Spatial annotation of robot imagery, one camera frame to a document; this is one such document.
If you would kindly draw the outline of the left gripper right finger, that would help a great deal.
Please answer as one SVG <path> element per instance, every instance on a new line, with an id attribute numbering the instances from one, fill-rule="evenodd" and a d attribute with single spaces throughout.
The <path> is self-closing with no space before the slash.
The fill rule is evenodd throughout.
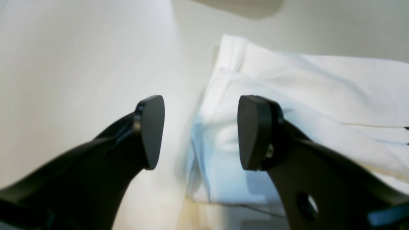
<path id="1" fill-rule="evenodd" d="M 407 230 L 408 196 L 285 120 L 278 103 L 241 96 L 241 165 L 265 171 L 292 230 Z"/>

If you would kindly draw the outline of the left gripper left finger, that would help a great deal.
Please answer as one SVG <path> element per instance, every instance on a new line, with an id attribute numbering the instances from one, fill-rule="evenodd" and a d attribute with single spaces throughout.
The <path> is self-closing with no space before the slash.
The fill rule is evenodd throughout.
<path id="1" fill-rule="evenodd" d="M 158 164 L 162 96 L 140 101 L 93 140 L 1 189 L 2 230 L 111 230 L 124 194 Z"/>

